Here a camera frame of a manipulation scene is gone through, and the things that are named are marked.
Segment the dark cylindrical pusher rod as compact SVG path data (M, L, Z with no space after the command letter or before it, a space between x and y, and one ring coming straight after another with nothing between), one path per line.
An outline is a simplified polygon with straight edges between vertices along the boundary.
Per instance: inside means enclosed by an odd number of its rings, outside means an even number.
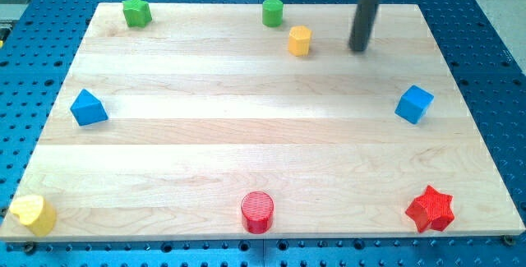
M381 0L358 0L348 46L353 52L364 52L369 43Z

